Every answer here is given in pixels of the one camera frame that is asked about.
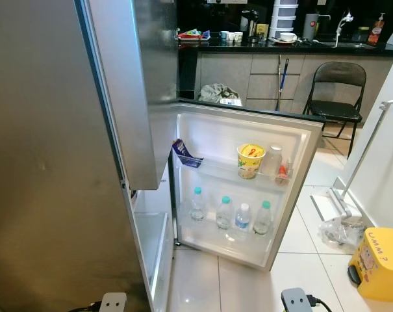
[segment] small bottle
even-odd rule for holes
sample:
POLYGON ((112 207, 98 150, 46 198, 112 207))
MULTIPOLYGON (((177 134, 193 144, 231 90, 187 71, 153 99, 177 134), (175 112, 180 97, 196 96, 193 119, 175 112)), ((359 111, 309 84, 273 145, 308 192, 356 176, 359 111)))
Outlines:
POLYGON ((381 13, 379 19, 374 23, 370 36, 368 37, 369 44, 376 44, 378 42, 379 35, 381 34, 381 31, 383 30, 383 26, 384 26, 384 21, 383 21, 384 14, 385 13, 381 13))
POLYGON ((262 173, 267 176, 276 176, 279 173, 283 156, 281 156, 282 147, 278 144, 271 144, 262 160, 262 173))
POLYGON ((253 230, 256 234, 265 235, 272 224, 272 212, 270 210, 271 204, 264 200, 262 207, 255 218, 253 230))
POLYGON ((190 216, 196 221, 202 221, 205 217, 205 201, 202 197, 202 188, 195 188, 191 204, 190 216))
POLYGON ((241 204, 241 208, 236 212, 235 225, 243 231, 248 231, 250 219, 251 213, 249 212, 249 205, 247 203, 241 204))
POLYGON ((233 215, 233 209, 231 205, 231 199, 228 196, 222 198, 222 202, 216 211, 216 225, 220 229, 229 229, 231 226, 231 220, 233 215))

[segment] yellow noodle cup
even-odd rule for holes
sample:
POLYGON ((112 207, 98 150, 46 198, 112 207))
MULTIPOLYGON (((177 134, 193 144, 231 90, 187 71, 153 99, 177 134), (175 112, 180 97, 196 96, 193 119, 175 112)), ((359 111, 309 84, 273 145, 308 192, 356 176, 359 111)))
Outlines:
POLYGON ((244 179, 254 179, 266 150, 256 144, 242 144, 236 150, 238 152, 238 175, 244 179))

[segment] open refrigerator door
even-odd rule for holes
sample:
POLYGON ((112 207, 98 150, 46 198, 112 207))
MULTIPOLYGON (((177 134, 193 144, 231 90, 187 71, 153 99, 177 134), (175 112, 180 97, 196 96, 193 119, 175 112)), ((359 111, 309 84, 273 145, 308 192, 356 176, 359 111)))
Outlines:
POLYGON ((180 243, 259 269, 271 269, 298 194, 316 151, 322 123, 272 116, 247 110, 230 110, 182 103, 177 119, 177 137, 194 157, 189 166, 173 153, 177 238, 180 243), (292 162, 292 172, 281 181, 265 170, 266 159, 252 179, 238 175, 237 148, 242 144, 282 147, 283 163, 292 162), (205 205, 202 220, 191 217, 195 188, 201 189, 205 205), (224 196, 231 199, 231 226, 221 229, 216 213, 224 196), (262 203, 270 203, 272 223, 259 235, 253 229, 262 203), (237 210, 249 205, 251 218, 245 229, 235 222, 237 210))

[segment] backsplash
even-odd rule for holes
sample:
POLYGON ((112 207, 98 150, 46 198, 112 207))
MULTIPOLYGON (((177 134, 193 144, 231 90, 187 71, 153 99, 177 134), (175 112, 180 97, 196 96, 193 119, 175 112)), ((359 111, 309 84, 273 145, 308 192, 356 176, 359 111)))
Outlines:
MULTIPOLYGON (((272 18, 274 0, 248 0, 246 5, 207 4, 205 0, 176 0, 178 27, 182 31, 193 28, 211 31, 238 31, 240 15, 243 10, 259 11, 259 22, 269 24, 272 18)), ((348 8, 354 20, 347 23, 342 30, 343 38, 351 38, 352 33, 360 26, 370 29, 375 20, 384 12, 384 27, 380 42, 386 42, 393 32, 393 0, 327 0, 326 5, 318 6, 317 0, 299 0, 296 11, 294 32, 301 35, 305 15, 308 13, 329 14, 331 20, 320 19, 317 38, 334 36, 336 27, 343 13, 348 8)))

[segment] refrigerator shelf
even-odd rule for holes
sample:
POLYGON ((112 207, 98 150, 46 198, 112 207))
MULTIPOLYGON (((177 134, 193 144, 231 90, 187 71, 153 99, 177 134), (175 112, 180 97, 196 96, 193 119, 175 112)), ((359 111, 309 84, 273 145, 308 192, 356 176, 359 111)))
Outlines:
POLYGON ((188 209, 183 208, 181 207, 179 226, 182 243, 213 251, 251 266, 264 266, 263 262, 271 246, 273 227, 265 235, 254 233, 252 224, 248 232, 241 231, 237 227, 219 229, 214 213, 208 214, 202 221, 195 221, 188 214, 188 209))
POLYGON ((162 273, 162 256, 165 241, 168 240, 167 213, 135 213, 144 266, 149 279, 152 299, 155 298, 158 275, 162 273))
POLYGON ((244 179, 238 175, 238 167, 235 163, 229 163, 224 161, 218 161, 216 159, 210 159, 204 157, 202 161, 195 160, 193 158, 180 156, 181 160, 175 155, 175 166, 184 170, 191 170, 198 174, 205 176, 217 177, 224 179, 228 182, 238 183, 242 187, 249 187, 251 189, 266 189, 277 192, 285 192, 287 185, 290 182, 290 178, 280 178, 280 184, 276 183, 276 177, 271 175, 263 174, 258 172, 253 179, 244 179), (188 166, 183 163, 199 164, 198 168, 188 166))

